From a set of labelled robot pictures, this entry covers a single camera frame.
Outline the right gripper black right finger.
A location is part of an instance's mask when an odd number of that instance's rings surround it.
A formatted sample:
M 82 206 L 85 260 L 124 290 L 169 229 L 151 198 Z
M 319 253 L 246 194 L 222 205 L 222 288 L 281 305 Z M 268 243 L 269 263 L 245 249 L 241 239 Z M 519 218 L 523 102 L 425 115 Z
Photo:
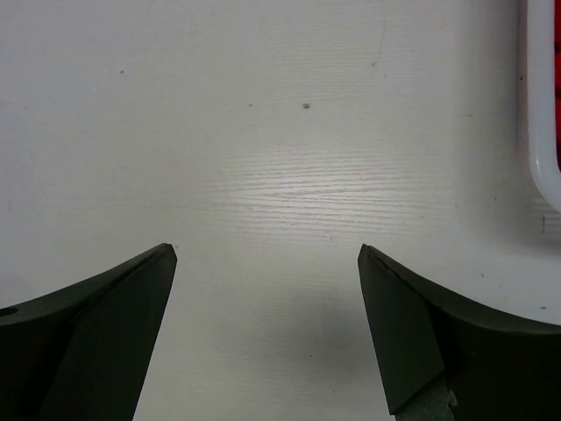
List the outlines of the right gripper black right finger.
M 398 420 L 557 420 L 560 328 L 477 303 L 372 246 L 359 277 Z

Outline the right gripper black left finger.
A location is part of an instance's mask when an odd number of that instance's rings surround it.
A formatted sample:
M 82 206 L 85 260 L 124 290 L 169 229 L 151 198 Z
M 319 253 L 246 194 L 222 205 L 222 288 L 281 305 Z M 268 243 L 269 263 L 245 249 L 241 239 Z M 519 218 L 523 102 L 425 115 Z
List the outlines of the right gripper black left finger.
M 3 420 L 131 420 L 174 281 L 160 244 L 1 310 Z

